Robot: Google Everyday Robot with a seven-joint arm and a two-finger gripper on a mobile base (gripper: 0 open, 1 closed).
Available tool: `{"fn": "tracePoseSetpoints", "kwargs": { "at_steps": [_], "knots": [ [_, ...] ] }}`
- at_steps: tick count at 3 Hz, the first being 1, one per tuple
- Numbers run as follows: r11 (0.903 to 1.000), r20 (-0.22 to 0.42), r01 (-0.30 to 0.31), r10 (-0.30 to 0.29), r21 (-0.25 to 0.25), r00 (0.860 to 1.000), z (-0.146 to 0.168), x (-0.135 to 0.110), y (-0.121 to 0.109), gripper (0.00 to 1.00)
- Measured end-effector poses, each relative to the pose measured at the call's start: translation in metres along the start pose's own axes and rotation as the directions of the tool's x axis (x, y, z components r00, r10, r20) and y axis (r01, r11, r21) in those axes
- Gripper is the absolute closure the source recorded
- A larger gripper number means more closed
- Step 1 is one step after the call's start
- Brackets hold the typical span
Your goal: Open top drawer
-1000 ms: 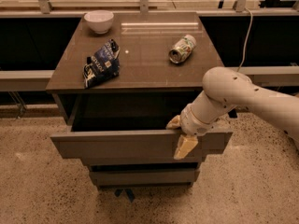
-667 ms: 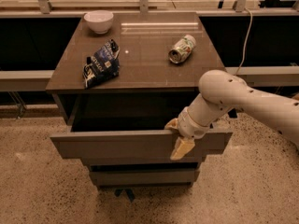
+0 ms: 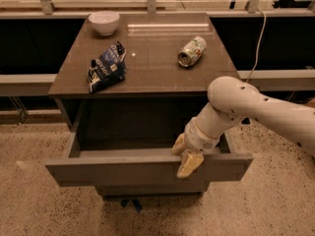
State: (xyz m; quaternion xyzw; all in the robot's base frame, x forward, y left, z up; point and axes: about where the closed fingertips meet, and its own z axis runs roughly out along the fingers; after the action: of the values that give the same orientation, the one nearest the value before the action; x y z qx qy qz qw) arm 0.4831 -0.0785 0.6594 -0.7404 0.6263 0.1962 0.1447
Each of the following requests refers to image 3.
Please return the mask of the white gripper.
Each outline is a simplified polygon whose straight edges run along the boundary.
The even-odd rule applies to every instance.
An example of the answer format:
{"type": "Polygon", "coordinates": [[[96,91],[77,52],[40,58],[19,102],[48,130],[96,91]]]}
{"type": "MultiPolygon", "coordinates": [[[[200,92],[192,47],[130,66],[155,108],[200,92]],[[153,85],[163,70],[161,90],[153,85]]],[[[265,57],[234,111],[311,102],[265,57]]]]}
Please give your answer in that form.
{"type": "Polygon", "coordinates": [[[182,155],[181,164],[177,171],[178,178],[189,177],[204,161],[203,153],[210,152],[218,143],[219,138],[206,136],[197,126],[196,117],[186,125],[184,135],[180,134],[175,141],[171,152],[182,155]]]}

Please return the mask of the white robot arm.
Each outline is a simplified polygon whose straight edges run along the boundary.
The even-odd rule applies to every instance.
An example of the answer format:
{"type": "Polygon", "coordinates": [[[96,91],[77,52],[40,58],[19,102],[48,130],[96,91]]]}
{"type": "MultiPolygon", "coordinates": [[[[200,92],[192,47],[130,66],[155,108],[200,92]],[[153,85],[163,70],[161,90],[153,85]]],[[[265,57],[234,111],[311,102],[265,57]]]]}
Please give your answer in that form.
{"type": "Polygon", "coordinates": [[[179,178],[189,177],[221,135],[244,118],[259,122],[315,155],[314,108],[268,97],[234,77],[214,79],[207,97],[208,103],[188,122],[172,148],[182,157],[179,178]]]}

